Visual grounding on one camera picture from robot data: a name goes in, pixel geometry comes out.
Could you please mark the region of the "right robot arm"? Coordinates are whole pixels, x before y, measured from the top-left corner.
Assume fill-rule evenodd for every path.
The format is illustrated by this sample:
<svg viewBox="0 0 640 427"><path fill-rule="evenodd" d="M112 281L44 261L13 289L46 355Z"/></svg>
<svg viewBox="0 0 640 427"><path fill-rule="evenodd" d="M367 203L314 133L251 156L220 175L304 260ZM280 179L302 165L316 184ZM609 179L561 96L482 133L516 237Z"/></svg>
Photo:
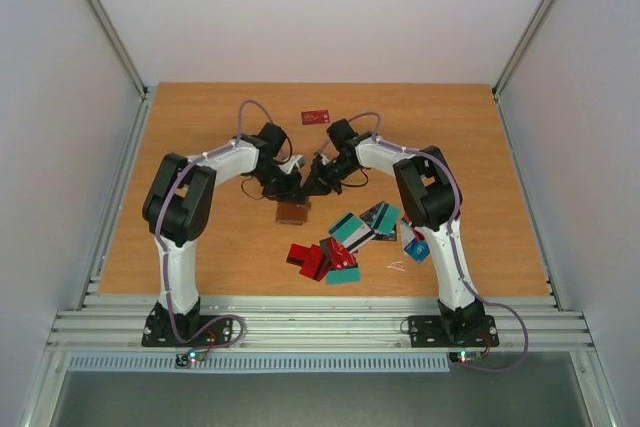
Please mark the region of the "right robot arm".
<svg viewBox="0 0 640 427"><path fill-rule="evenodd" d="M327 129L337 156L317 153L303 191L327 195L341 191L355 171L373 169L396 180L404 213L425 237L438 280L440 330L447 341L463 343L485 315L467 266L460 233L462 194L439 148L422 150L394 144L381 136L356 133L340 119Z"/></svg>

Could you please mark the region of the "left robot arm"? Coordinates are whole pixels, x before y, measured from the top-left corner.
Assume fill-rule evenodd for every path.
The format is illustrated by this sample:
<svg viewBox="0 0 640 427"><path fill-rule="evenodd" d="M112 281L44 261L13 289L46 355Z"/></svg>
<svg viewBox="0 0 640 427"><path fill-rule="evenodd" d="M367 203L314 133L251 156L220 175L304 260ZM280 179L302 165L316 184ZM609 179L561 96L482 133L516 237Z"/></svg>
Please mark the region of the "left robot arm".
<svg viewBox="0 0 640 427"><path fill-rule="evenodd" d="M148 315L145 346L189 345L209 327L200 315L196 287L197 239L209 221L217 187L236 177L252 177L272 201L301 201L301 169L306 159L291 152L277 158L288 135L268 122L256 135L242 134L221 147L195 156L167 154L144 201L142 217L154 236L160 260L161 291Z"/></svg>

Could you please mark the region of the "teal card bottom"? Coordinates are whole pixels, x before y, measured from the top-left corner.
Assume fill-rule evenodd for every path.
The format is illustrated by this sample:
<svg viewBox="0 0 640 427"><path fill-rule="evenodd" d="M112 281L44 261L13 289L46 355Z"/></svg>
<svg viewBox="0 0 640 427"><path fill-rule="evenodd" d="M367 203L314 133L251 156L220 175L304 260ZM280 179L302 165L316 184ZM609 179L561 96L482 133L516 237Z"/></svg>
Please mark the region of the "teal card bottom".
<svg viewBox="0 0 640 427"><path fill-rule="evenodd" d="M328 233L336 241L344 243L362 225L363 222L358 216L348 212L329 228Z"/></svg>

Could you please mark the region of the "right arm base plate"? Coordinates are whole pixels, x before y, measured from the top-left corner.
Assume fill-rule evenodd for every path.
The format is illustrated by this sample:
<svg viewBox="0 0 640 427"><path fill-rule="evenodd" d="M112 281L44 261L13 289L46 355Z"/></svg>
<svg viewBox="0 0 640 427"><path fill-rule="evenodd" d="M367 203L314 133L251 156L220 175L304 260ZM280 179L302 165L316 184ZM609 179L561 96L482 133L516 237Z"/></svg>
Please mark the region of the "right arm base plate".
<svg viewBox="0 0 640 427"><path fill-rule="evenodd" d="M489 315L462 327L455 327L442 316L416 315L408 317L407 321L413 348L493 348L500 345L495 320Z"/></svg>

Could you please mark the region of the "brown leather card holder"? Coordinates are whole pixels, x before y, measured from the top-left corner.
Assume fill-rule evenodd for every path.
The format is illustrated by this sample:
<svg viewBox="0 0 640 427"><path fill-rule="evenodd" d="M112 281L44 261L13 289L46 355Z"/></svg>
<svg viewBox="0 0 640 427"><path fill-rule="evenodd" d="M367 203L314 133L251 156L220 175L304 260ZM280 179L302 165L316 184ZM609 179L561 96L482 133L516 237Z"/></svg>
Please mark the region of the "brown leather card holder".
<svg viewBox="0 0 640 427"><path fill-rule="evenodd" d="M311 208L309 202L302 204L279 202L276 208L275 220L283 225L303 225L308 220L308 214Z"/></svg>

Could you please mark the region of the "teal card with stripe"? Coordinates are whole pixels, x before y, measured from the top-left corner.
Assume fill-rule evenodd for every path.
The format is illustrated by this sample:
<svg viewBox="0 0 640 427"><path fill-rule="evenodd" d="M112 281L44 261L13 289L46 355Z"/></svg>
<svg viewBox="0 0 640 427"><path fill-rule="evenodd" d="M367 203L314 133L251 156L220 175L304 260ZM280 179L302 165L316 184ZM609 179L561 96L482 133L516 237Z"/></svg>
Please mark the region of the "teal card with stripe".
<svg viewBox="0 0 640 427"><path fill-rule="evenodd" d="M372 221L372 230L379 235L390 235L401 217L401 210L387 202L382 202Z"/></svg>

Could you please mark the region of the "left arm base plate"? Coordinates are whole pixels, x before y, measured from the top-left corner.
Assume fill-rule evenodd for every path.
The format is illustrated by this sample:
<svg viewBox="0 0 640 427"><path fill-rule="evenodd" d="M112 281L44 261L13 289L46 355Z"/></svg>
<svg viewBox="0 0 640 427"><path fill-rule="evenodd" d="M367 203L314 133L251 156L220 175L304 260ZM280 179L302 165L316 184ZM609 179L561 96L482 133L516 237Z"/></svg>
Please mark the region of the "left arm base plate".
<svg viewBox="0 0 640 427"><path fill-rule="evenodd" d="M181 343L175 337L170 318L164 312L158 315L149 315L143 328L141 345L146 348L180 347L180 348L204 348L211 344L222 345L232 339L233 321L231 319L217 320L206 330L196 335L213 316L206 315L174 315L175 325L179 337L186 340Z"/></svg>

